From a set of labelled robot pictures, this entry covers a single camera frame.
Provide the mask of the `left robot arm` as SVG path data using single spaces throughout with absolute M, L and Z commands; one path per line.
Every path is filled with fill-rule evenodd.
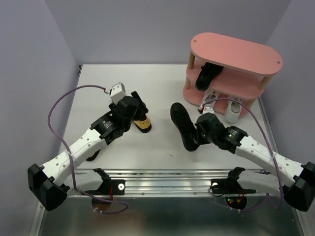
M 109 108 L 76 142 L 66 145 L 64 152 L 40 166 L 33 164 L 28 168 L 29 189 L 47 211 L 56 209 L 77 193 L 107 204 L 115 203 L 113 196 L 124 195 L 125 180 L 112 179 L 101 168 L 78 176 L 74 173 L 84 161 L 128 132 L 132 122 L 148 112 L 136 91 L 110 104 Z

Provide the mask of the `white sneaker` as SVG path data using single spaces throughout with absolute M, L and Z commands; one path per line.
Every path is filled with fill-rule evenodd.
M 243 100 L 237 97 L 228 97 L 227 108 L 225 111 L 225 120 L 228 123 L 235 123 L 241 113 Z
M 211 101 L 219 98 L 220 94 L 220 92 L 214 91 L 213 89 L 206 90 L 199 108 L 202 108 L 203 105 L 206 103 L 205 107 L 211 107 L 213 109 L 216 102 Z

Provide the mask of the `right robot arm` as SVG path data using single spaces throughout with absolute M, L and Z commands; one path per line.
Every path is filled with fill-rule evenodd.
M 299 211 L 308 211 L 315 199 L 315 165 L 290 160 L 257 142 L 244 130 L 224 127 L 216 115 L 206 113 L 196 121 L 197 136 L 204 144 L 214 144 L 245 158 L 266 171 L 256 173 L 236 167 L 227 178 L 215 179 L 214 194 L 268 193 L 282 198 Z

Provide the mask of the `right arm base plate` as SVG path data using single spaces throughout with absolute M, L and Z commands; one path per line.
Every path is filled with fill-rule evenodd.
M 212 193 L 215 195 L 222 194 L 255 194 L 256 191 L 253 189 L 243 188 L 236 181 L 229 178 L 219 178 L 211 180 Z

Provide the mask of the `black sneaker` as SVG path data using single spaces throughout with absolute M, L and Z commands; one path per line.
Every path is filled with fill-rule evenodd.
M 195 82 L 195 88 L 198 91 L 206 91 L 213 79 L 215 79 L 223 71 L 223 66 L 206 62 Z
M 170 116 L 180 133 L 185 149 L 187 151 L 197 150 L 199 145 L 195 142 L 196 128 L 186 108 L 181 103 L 173 103 L 170 108 Z

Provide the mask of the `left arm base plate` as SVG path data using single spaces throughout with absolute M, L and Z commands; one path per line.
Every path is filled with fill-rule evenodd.
M 105 180 L 98 189 L 100 195 L 122 196 L 125 194 L 126 181 L 124 179 Z

